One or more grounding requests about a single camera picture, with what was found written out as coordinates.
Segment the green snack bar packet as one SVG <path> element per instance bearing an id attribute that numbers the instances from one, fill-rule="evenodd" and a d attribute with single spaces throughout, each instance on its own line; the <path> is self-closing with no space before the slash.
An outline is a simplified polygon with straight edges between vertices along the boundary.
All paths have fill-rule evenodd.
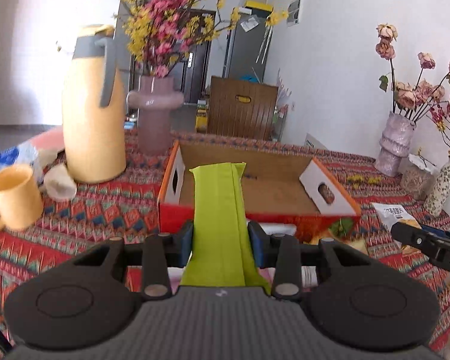
<path id="1" fill-rule="evenodd" d="M 193 253 L 180 284 L 193 287 L 260 287 L 249 240 L 241 177 L 245 163 L 197 166 L 194 177 Z"/>

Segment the clear container with snacks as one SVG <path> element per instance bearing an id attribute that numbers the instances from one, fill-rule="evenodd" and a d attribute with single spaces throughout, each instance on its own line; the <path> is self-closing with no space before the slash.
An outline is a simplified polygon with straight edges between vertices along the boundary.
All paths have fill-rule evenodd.
<path id="1" fill-rule="evenodd" d="M 421 154 L 408 154 L 400 186 L 417 201 L 424 201 L 437 175 L 437 167 Z"/>

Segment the floral white vase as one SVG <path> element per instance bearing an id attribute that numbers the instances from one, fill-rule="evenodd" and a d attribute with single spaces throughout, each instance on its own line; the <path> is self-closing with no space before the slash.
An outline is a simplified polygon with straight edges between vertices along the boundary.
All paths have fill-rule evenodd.
<path id="1" fill-rule="evenodd" d="M 424 209 L 433 217 L 438 217 L 450 195 L 450 158 L 436 178 L 434 185 L 424 201 Z"/>

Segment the red cardboard pumpkin box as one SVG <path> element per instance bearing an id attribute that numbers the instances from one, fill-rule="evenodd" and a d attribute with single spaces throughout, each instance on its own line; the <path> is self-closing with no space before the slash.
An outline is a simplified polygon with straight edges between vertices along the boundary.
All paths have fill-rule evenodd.
<path id="1" fill-rule="evenodd" d="M 161 231 L 176 233 L 193 219 L 191 170 L 221 163 L 245 165 L 241 184 L 248 219 L 293 224 L 301 242 L 310 242 L 327 230 L 348 236 L 359 222 L 359 204 L 312 154 L 181 139 L 173 145 L 157 198 Z"/>

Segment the orange white chip packet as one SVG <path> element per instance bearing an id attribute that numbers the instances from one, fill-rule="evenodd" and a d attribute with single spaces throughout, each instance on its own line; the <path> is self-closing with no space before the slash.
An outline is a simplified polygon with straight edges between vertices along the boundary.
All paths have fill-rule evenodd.
<path id="1" fill-rule="evenodd" d="M 387 205 L 376 202 L 371 203 L 371 205 L 389 233 L 396 223 L 408 224 L 411 227 L 421 229 L 421 225 L 416 218 L 409 214 L 402 205 Z"/>

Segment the fallen yellow petals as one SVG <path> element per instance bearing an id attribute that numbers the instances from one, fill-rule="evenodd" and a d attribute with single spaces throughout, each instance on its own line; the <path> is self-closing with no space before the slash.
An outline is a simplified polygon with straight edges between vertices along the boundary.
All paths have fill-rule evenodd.
<path id="1" fill-rule="evenodd" d="M 345 179 L 346 183 L 353 189 L 360 189 L 366 185 L 379 185 L 382 181 L 381 176 L 365 176 L 360 174 L 348 175 Z"/>

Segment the pink textured tall vase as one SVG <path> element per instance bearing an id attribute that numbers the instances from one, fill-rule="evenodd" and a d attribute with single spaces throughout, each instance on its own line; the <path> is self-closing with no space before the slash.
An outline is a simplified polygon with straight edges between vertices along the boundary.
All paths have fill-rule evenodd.
<path id="1" fill-rule="evenodd" d="M 375 169 L 382 174 L 395 177 L 401 161 L 410 153 L 416 123 L 397 113 L 390 112 L 379 139 L 380 152 Z"/>

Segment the brown wooden chair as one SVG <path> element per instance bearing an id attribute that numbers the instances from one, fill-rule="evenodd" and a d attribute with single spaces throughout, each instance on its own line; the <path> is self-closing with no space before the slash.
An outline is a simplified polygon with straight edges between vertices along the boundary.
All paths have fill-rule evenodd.
<path id="1" fill-rule="evenodd" d="M 213 76 L 209 97 L 207 133 L 267 141 L 278 88 Z"/>

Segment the dried pink roses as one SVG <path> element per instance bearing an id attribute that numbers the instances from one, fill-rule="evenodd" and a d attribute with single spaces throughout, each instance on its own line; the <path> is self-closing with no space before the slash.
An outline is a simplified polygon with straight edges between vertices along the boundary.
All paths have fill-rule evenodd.
<path id="1" fill-rule="evenodd" d="M 441 80 L 433 84 L 424 74 L 434 70 L 437 62 L 430 53 L 419 52 L 417 78 L 410 83 L 400 81 L 394 66 L 398 30 L 394 25 L 385 23 L 377 25 L 376 33 L 376 54 L 389 65 L 389 72 L 379 77 L 379 88 L 392 94 L 392 112 L 409 120 L 413 125 L 425 116 L 431 116 L 438 122 L 442 121 L 450 110 L 450 62 Z"/>

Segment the yellow thermos jug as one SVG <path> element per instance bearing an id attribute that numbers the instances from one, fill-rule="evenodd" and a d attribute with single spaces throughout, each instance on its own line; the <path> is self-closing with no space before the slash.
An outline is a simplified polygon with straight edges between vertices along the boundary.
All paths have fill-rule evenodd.
<path id="1" fill-rule="evenodd" d="M 126 168 L 126 94 L 113 39 L 114 27 L 91 25 L 79 33 L 65 76 L 62 130 L 68 171 L 97 184 Z"/>

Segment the yellow ceramic mug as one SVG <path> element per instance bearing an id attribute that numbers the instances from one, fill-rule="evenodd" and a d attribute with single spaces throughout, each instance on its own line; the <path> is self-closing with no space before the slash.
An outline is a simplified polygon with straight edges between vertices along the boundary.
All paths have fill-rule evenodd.
<path id="1" fill-rule="evenodd" d="M 43 211 L 43 199 L 30 165 L 14 164 L 0 170 L 0 231 L 23 231 Z"/>

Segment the blue capped plastic bottle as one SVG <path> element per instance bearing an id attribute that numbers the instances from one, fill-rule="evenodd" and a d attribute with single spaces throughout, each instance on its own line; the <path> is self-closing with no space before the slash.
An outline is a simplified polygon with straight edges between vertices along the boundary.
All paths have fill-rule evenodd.
<path id="1" fill-rule="evenodd" d="M 43 181 L 44 174 L 39 161 L 39 151 L 29 141 L 0 152 L 0 170 L 14 164 L 30 165 L 35 180 L 38 183 Z"/>

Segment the dark brown door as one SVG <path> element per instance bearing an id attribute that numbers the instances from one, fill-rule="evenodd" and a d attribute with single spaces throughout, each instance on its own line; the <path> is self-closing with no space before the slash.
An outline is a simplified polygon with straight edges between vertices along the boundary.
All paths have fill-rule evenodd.
<path id="1" fill-rule="evenodd" d="M 211 41 L 191 46 L 187 57 L 181 58 L 169 74 L 174 90 L 184 95 L 184 104 L 196 105 L 206 88 Z"/>

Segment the grey refrigerator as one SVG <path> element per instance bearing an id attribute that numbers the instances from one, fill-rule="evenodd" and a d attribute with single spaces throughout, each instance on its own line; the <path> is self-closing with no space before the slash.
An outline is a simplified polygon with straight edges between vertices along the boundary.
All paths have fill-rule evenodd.
<path id="1" fill-rule="evenodd" d="M 263 81 L 272 27 L 266 25 L 270 11 L 240 7 L 240 18 L 228 32 L 223 78 Z"/>

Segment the pink yellow blossom branches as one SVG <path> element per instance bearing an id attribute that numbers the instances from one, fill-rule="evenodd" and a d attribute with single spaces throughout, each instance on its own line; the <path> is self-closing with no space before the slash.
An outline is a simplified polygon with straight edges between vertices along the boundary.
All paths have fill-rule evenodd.
<path id="1" fill-rule="evenodd" d="M 195 46 L 211 42 L 236 28 L 235 7 L 221 16 L 226 0 L 119 0 L 126 10 L 123 29 L 127 49 L 139 71 L 165 78 Z"/>

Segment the yellow box on fridge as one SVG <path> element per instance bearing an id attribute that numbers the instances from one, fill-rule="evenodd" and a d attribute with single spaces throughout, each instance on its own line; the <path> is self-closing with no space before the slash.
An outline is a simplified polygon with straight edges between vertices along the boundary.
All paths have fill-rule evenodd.
<path id="1" fill-rule="evenodd" d="M 256 10 L 261 10 L 261 11 L 267 11 L 267 12 L 272 12 L 273 11 L 272 5 L 266 4 L 264 2 L 257 2 L 257 1 L 254 1 L 254 0 L 246 0 L 244 2 L 244 7 L 245 8 L 249 8 L 249 9 L 256 9 Z"/>

